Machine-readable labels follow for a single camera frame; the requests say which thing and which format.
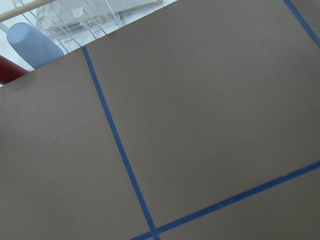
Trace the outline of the red cylinder tube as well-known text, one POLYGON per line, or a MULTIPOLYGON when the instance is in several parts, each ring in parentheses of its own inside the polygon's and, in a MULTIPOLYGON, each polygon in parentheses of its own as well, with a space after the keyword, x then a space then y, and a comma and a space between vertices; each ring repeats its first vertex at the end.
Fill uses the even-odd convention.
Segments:
POLYGON ((28 70, 15 64, 4 56, 0 56, 0 84, 8 84, 29 73, 28 70))

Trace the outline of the clear plastic bag with items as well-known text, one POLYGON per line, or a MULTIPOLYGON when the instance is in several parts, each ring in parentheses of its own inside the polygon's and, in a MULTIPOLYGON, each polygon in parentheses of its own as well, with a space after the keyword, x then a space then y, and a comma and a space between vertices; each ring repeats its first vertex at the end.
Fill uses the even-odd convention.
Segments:
POLYGON ((170 4, 171 0, 54 0, 23 17, 67 54, 170 4))

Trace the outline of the light blue plastic cup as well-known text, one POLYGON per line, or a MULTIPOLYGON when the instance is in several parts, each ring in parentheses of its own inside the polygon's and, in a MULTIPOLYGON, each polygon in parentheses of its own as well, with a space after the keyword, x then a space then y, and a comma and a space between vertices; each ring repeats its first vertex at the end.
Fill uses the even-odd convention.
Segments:
POLYGON ((11 26, 6 39, 16 53, 34 69, 64 55, 52 40, 25 22, 11 26))

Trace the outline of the wooden stick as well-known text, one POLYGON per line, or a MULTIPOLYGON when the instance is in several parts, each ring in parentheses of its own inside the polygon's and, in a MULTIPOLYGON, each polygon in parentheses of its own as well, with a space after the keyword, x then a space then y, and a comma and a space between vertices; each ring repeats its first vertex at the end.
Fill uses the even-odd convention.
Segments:
POLYGON ((44 5, 47 5, 49 3, 54 2, 55 0, 34 0, 32 2, 29 2, 25 5, 19 6, 15 9, 11 9, 9 11, 6 11, 4 13, 0 14, 0 21, 4 22, 9 19, 12 19, 14 17, 17 17, 19 15, 22 15, 26 12, 32 11, 34 9, 37 9, 39 7, 42 7, 44 5))

